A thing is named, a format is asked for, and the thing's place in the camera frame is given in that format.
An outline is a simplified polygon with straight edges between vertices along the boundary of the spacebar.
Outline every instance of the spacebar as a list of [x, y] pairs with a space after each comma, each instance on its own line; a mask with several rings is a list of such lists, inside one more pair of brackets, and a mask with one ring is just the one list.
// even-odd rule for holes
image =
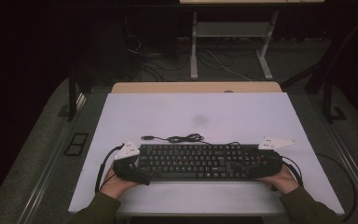
[[196, 178], [197, 173], [161, 173], [159, 178]]

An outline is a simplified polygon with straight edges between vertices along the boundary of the keyboard key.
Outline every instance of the keyboard key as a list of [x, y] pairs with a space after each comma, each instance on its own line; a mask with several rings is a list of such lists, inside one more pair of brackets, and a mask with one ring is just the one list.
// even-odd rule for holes
[[246, 180], [246, 175], [231, 171], [228, 161], [255, 164], [257, 150], [257, 145], [141, 145], [138, 168], [150, 172], [152, 180]]
[[161, 178], [196, 178], [196, 173], [161, 173]]

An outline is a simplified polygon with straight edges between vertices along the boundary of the dark background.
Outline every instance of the dark background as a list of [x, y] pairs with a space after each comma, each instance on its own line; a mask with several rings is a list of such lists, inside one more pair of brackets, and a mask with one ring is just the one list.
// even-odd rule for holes
[[[270, 11], [267, 7], [260, 10], [247, 15], [257, 19], [261, 12]], [[168, 19], [167, 12], [161, 10], [130, 14], [128, 17], [128, 11], [101, 8], [58, 8], [41, 1], [0, 1], [0, 185], [49, 96], [67, 78], [69, 68], [78, 73], [82, 91], [129, 80], [134, 68], [127, 54], [126, 32], [174, 55], [175, 37], [191, 31], [190, 11], [169, 13], [174, 16]], [[217, 10], [200, 15], [206, 20], [220, 20], [238, 14], [241, 16], [240, 12]], [[339, 41], [357, 22], [358, 2], [293, 7], [281, 12], [274, 37]], [[336, 84], [358, 109], [358, 32], [334, 67]]]

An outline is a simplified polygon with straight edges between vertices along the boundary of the table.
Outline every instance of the table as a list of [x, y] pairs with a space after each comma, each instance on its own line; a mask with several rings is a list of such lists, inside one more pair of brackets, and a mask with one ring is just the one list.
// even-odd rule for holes
[[[301, 0], [180, 0], [181, 4], [293, 4], [301, 3]], [[307, 3], [321, 3], [324, 0], [311, 0]], [[266, 52], [269, 47], [269, 41], [278, 19], [279, 11], [272, 13], [269, 21], [252, 21], [252, 22], [199, 22], [197, 21], [197, 12], [193, 13], [193, 31], [192, 31], [192, 48], [190, 56], [190, 77], [193, 80], [198, 79], [197, 68], [197, 37], [263, 37], [264, 43], [260, 50], [257, 50], [256, 56], [260, 64], [261, 71], [266, 80], [272, 80], [273, 76], [269, 70], [266, 61]]]
[[[315, 200], [343, 214], [296, 111], [274, 82], [116, 84], [106, 99], [69, 211], [90, 203], [100, 164], [111, 148], [127, 140], [138, 146], [156, 143], [143, 142], [143, 135], [190, 133], [200, 133], [216, 144], [259, 144], [264, 136], [296, 140], [296, 145], [277, 151], [301, 167], [304, 185]], [[277, 192], [256, 181], [152, 182], [130, 189], [120, 200], [120, 217], [284, 213]]]

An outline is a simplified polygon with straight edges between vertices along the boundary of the metal frame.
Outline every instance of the metal frame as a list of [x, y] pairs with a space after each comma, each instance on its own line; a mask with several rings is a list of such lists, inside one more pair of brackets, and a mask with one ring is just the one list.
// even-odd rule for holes
[[273, 76], [266, 61], [266, 52], [269, 47], [272, 33], [278, 19], [279, 11], [274, 11], [270, 21], [267, 22], [197, 22], [197, 12], [193, 12], [193, 33], [190, 56], [190, 77], [197, 80], [199, 77], [197, 66], [197, 37], [264, 37], [261, 50], [256, 51], [257, 59], [266, 80]]

